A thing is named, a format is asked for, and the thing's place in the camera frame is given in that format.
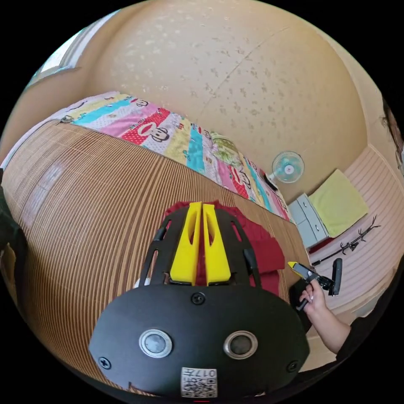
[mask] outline yellow bracket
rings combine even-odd
[[[189,204],[170,276],[175,282],[195,285],[197,278],[202,202]]]
[[[293,269],[293,267],[294,267],[296,264],[298,264],[298,262],[296,262],[296,261],[289,261],[289,262],[288,262],[288,265],[290,266],[291,270],[292,270],[296,275],[298,275],[300,278],[303,278],[302,274],[298,273],[297,271],[295,271],[295,270]]]
[[[209,285],[212,282],[227,282],[231,274],[216,218],[215,206],[203,204],[202,211],[206,283]]]

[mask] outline red shirt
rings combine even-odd
[[[262,288],[278,296],[278,271],[282,271],[285,268],[285,257],[276,239],[272,237],[262,226],[248,220],[238,208],[223,206],[218,201],[209,203],[213,204],[216,209],[223,209],[237,218],[254,250],[261,277]],[[169,215],[177,209],[187,206],[189,206],[189,202],[177,202],[175,205],[166,210],[164,216]],[[200,237],[199,242],[199,259],[196,284],[199,286],[206,284],[203,237]],[[254,286],[252,277],[250,277],[250,284],[251,286]]]

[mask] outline white drawer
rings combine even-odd
[[[306,219],[306,215],[303,212],[303,209],[299,205],[298,201],[292,202],[289,206],[288,209],[293,217],[293,220],[295,221],[296,225],[299,223],[304,222]]]
[[[304,222],[298,224],[298,230],[305,248],[308,249],[318,243],[318,240],[308,220],[305,220]]]
[[[325,230],[321,220],[317,216],[315,209],[310,204],[308,197],[306,194],[301,195],[297,198],[297,202],[299,203],[302,211],[304,212],[311,229],[315,235],[317,242],[323,241],[328,237],[328,233]]]

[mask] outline bamboo mat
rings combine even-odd
[[[294,224],[182,164],[59,121],[18,148],[3,188],[29,244],[23,305],[32,331],[56,357],[110,385],[87,349],[92,330],[108,303],[135,284],[162,215],[175,202],[237,207],[276,237],[286,262],[309,264]],[[292,271],[280,273],[279,296],[288,301],[296,281]]]

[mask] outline coat rack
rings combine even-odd
[[[351,241],[350,243],[346,243],[345,245],[343,245],[343,244],[341,243],[341,244],[340,244],[341,248],[340,248],[338,251],[336,251],[335,253],[333,253],[333,254],[331,254],[331,255],[328,255],[327,257],[325,257],[325,258],[323,258],[323,259],[321,259],[321,260],[318,260],[318,261],[316,261],[316,262],[313,262],[311,265],[312,265],[312,266],[317,266],[317,265],[321,264],[323,261],[326,261],[326,260],[330,259],[331,257],[333,257],[333,256],[335,256],[335,255],[337,255],[337,254],[339,254],[339,253],[343,253],[343,255],[346,255],[346,254],[345,254],[345,251],[346,251],[347,249],[350,249],[351,251],[354,251],[355,248],[359,245],[359,243],[360,243],[361,241],[366,242],[366,240],[364,239],[364,237],[365,237],[371,230],[375,229],[376,227],[381,227],[380,225],[375,226],[376,218],[377,218],[377,215],[373,217],[372,224],[371,224],[364,232],[362,232],[362,229],[359,229],[359,230],[358,230],[359,237],[356,237],[356,239],[354,239],[354,241]]]

